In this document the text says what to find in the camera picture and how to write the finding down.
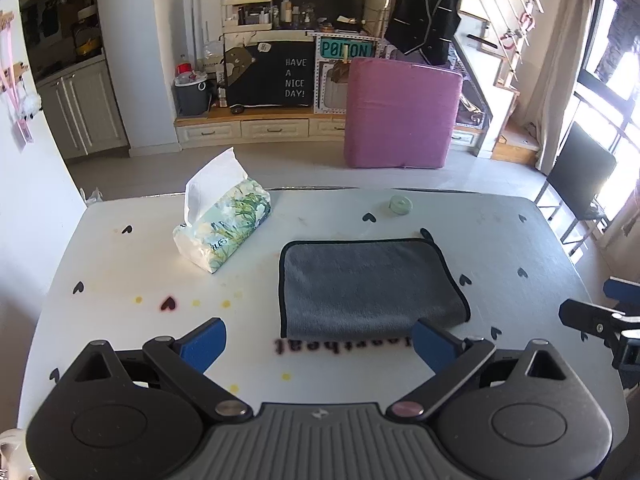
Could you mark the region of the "black have a nice day cabinet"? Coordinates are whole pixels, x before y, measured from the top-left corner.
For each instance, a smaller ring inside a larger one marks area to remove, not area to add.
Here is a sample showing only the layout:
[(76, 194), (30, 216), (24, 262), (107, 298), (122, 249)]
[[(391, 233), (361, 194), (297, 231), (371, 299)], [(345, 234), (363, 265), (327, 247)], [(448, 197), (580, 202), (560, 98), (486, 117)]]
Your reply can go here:
[(314, 43), (262, 41), (224, 52), (229, 106), (311, 107)]

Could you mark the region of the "teal potion sign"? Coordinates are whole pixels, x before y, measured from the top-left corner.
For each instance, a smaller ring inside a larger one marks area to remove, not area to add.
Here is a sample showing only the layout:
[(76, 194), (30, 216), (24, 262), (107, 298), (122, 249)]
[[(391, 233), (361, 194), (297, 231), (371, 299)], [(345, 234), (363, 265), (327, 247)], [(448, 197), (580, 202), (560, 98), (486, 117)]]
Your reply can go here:
[(373, 58), (375, 44), (371, 41), (321, 37), (319, 39), (319, 55), (327, 60)]

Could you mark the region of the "cream low drawer cabinet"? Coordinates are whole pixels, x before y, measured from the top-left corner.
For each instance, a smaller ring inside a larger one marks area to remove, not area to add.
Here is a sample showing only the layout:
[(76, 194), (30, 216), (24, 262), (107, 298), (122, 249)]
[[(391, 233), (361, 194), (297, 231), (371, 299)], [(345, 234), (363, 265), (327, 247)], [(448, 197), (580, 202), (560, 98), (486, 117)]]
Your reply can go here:
[(446, 136), (445, 129), (435, 126), (414, 127), (405, 131), (380, 127), (368, 131), (355, 127), (344, 114), (317, 114), (308, 107), (257, 107), (241, 114), (228, 108), (214, 108), (198, 117), (179, 117), (175, 120), (179, 144), (183, 148), (224, 146), (235, 144), (281, 142), (337, 142), (344, 139), (408, 142), (436, 142), (472, 148), (480, 133), (470, 127), (454, 127)]

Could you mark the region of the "grey kitchen base cabinet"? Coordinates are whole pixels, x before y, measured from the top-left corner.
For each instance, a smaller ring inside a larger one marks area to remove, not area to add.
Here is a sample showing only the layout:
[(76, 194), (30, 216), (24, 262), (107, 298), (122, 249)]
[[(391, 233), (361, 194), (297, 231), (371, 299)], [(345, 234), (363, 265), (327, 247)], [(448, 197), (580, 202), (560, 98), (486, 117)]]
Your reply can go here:
[(103, 55), (44, 78), (36, 87), (53, 139), (65, 160), (128, 148)]

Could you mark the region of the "white kitchen shelf rack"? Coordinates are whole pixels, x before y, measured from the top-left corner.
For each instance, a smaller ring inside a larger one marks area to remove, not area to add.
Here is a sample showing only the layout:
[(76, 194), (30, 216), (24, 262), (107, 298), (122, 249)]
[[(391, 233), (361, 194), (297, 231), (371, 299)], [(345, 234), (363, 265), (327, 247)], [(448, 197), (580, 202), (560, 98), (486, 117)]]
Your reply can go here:
[(272, 0), (221, 0), (220, 8), (224, 34), (272, 29)]

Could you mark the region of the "pink upholstered chair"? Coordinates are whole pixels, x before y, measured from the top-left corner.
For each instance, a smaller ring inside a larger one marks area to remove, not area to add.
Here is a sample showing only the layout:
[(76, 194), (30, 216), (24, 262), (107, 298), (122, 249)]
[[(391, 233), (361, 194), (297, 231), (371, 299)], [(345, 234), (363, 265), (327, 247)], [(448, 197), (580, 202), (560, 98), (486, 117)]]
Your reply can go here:
[(462, 76), (385, 58), (356, 58), (347, 86), (350, 168), (439, 169), (456, 125)]

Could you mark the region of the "grey bucket with red item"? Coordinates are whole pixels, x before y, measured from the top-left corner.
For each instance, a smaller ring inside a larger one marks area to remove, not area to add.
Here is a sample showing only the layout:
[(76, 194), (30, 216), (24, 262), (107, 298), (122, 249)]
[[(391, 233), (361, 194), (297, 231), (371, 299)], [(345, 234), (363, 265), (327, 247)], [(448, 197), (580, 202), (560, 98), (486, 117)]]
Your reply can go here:
[(209, 110), (210, 95), (206, 73), (194, 70), (189, 62), (176, 66), (174, 93), (179, 116), (201, 116)]

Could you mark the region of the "black chair by window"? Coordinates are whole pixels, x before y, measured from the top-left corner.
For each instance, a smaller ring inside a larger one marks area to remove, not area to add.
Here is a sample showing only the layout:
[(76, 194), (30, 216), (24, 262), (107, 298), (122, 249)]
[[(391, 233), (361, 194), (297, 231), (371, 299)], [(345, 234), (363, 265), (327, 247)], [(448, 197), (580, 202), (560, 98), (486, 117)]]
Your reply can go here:
[[(615, 168), (614, 155), (593, 140), (577, 122), (573, 122), (562, 150), (534, 200), (539, 209), (552, 210), (549, 222), (563, 205), (566, 205), (574, 216), (574, 220), (560, 238), (562, 245), (573, 246), (571, 256), (582, 247), (596, 230), (598, 223), (605, 218), (605, 212), (597, 202), (597, 197)], [(549, 186), (558, 194), (560, 202), (554, 206), (540, 206), (539, 201)], [(591, 222), (591, 229), (580, 240), (569, 242), (567, 237), (579, 222)]]

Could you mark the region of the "purple and grey towel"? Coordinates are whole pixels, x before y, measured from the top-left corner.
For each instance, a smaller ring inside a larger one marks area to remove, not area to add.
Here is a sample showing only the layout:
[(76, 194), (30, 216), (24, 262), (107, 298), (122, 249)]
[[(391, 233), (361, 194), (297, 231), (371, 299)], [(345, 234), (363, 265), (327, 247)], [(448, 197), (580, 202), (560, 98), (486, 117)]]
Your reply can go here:
[(303, 342), (408, 336), (472, 310), (427, 229), (394, 240), (294, 240), (279, 258), (280, 336)]

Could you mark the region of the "round green tape measure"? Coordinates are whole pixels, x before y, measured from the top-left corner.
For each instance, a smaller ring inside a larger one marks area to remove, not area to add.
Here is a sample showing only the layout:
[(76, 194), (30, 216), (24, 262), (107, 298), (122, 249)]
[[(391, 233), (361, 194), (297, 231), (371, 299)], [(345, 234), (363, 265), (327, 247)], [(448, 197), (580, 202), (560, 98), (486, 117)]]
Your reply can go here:
[(397, 214), (398, 216), (406, 216), (412, 211), (413, 204), (412, 201), (409, 200), (406, 196), (394, 195), (390, 198), (388, 208), (390, 208), (390, 211), (394, 214)]

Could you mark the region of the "floral tissue pack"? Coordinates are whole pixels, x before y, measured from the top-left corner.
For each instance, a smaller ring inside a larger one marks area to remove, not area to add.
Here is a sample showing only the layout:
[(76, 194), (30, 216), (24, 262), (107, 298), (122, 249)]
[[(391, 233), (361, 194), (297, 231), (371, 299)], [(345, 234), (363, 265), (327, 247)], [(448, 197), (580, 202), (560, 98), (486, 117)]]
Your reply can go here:
[(183, 258), (216, 273), (268, 218), (270, 194), (228, 148), (186, 184), (183, 222), (172, 236)]

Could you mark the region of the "black vest with white trim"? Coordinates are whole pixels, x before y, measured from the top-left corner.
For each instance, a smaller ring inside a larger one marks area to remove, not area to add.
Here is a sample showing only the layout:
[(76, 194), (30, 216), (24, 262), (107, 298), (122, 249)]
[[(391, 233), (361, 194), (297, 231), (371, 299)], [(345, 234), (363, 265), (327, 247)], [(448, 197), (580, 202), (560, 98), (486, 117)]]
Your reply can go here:
[(427, 64), (444, 66), (460, 24), (462, 0), (395, 0), (385, 40), (403, 55), (418, 52)]

